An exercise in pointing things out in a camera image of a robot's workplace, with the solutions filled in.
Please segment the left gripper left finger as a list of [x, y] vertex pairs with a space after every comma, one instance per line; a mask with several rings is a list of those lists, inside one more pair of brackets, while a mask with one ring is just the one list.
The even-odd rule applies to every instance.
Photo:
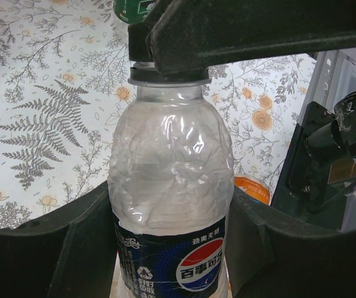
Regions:
[[0, 297], [109, 297], [117, 243], [107, 182], [0, 230]]

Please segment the clear green-label water bottle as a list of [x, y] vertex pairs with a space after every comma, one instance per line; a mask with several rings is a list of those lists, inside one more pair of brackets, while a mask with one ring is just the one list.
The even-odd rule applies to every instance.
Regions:
[[156, 0], [114, 0], [115, 15], [126, 24], [142, 22], [156, 5]]

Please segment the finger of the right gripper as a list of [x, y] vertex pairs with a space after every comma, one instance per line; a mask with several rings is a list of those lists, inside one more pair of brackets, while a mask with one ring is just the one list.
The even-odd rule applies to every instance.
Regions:
[[160, 1], [147, 45], [163, 74], [356, 47], [356, 1]]

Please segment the black bottle cap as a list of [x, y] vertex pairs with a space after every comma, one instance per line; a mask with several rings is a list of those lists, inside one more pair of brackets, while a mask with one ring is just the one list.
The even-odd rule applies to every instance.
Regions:
[[150, 46], [147, 43], [152, 27], [144, 22], [128, 27], [129, 60], [153, 62]]

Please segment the small black-cap clear bottle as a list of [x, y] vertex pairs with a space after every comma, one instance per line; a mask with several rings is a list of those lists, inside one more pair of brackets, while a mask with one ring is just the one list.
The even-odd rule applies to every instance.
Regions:
[[118, 297], [227, 297], [224, 263], [234, 192], [232, 142], [205, 100], [207, 70], [162, 76], [134, 63], [137, 96], [109, 162]]

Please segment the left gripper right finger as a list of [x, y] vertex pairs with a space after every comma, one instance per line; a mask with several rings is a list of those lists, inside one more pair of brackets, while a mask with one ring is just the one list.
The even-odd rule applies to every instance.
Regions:
[[234, 297], [356, 297], [356, 230], [311, 225], [235, 188], [227, 269]]

